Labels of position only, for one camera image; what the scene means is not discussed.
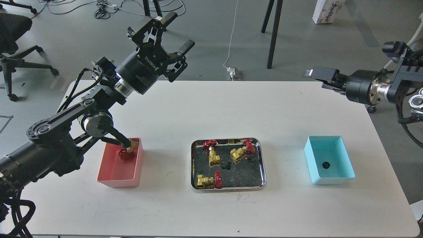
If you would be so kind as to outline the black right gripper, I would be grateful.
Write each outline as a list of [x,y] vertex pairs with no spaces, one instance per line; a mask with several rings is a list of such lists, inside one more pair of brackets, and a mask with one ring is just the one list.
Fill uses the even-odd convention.
[[390,80],[387,75],[391,72],[383,69],[379,72],[370,70],[357,70],[347,76],[341,74],[338,69],[315,66],[313,69],[305,69],[304,77],[323,81],[322,88],[332,90],[340,95],[346,95],[347,99],[361,104],[376,105],[381,99],[387,99],[387,90]]

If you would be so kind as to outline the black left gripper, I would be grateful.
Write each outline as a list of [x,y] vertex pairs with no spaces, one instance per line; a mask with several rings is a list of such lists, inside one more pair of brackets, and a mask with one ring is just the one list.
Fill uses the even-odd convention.
[[128,27],[127,38],[138,48],[115,71],[137,93],[146,93],[161,75],[173,82],[186,69],[186,53],[194,47],[194,41],[187,40],[177,52],[171,54],[161,47],[163,32],[177,17],[176,12],[169,12],[164,17],[145,16],[139,30]]

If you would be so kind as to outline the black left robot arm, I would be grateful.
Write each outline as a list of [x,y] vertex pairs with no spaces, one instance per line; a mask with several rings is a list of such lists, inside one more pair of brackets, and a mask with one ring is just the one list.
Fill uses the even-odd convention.
[[160,76],[173,82],[186,69],[186,53],[195,42],[188,40],[174,53],[161,45],[163,32],[177,17],[175,12],[146,16],[138,31],[128,28],[136,51],[118,67],[106,58],[94,62],[95,82],[81,91],[86,94],[82,101],[70,106],[80,95],[71,91],[56,114],[27,129],[29,142],[1,159],[1,220],[11,211],[15,225],[2,238],[31,237],[27,223],[36,206],[20,197],[27,184],[50,172],[62,176],[79,169],[83,155],[99,140],[133,150],[133,142],[114,127],[109,109],[125,104],[133,92],[143,95]]

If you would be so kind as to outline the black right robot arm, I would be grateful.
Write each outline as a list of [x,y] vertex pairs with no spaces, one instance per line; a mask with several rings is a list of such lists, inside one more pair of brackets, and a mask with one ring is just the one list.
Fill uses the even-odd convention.
[[422,121],[422,50],[414,51],[405,42],[386,42],[382,51],[397,63],[395,70],[357,70],[345,75],[338,69],[316,66],[306,69],[303,76],[322,82],[322,88],[350,101],[368,105],[368,112],[374,112],[382,99],[395,104],[398,123],[422,147],[422,142],[407,127]]

